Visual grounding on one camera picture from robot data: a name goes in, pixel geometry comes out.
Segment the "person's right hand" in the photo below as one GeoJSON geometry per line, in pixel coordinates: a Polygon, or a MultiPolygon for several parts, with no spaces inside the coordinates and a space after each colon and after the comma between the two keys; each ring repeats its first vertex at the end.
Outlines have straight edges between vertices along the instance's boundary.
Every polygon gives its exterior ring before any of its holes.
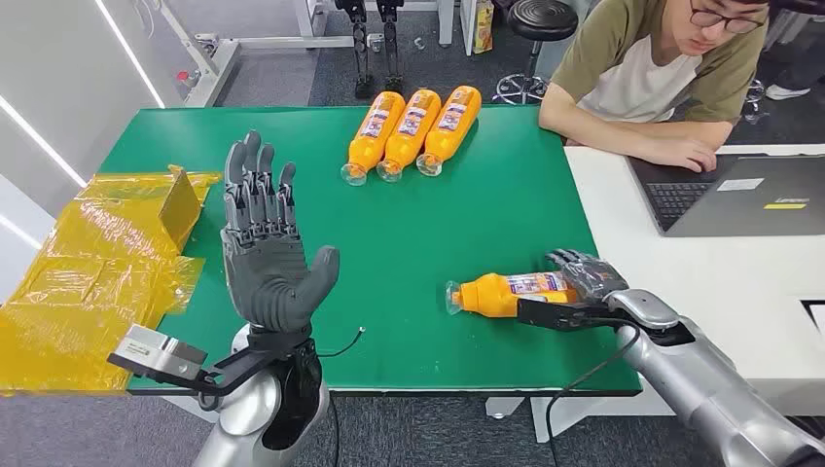
{"type": "Polygon", "coordinates": [[[690,138],[653,138],[639,156],[658,165],[676,166],[695,173],[717,167],[715,149],[690,138]]]}

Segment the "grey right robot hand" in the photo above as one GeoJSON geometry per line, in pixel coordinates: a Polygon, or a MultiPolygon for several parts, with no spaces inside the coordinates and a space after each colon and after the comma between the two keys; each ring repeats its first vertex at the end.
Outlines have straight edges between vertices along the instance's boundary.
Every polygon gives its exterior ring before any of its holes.
{"type": "Polygon", "coordinates": [[[572,249],[554,249],[545,258],[558,267],[565,282],[585,303],[600,303],[610,293],[629,288],[614,267],[591,254],[572,249]]]}

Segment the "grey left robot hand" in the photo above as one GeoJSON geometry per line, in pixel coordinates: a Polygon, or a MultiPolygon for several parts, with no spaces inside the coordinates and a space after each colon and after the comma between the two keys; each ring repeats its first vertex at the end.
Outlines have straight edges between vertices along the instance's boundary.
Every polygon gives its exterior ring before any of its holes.
{"type": "Polygon", "coordinates": [[[274,148],[249,130],[236,140],[224,168],[226,225],[220,231],[227,287],[237,314],[276,333],[293,333],[311,316],[340,275],[338,248],[320,247],[306,259],[294,178],[296,166],[273,169],[274,148]]]}

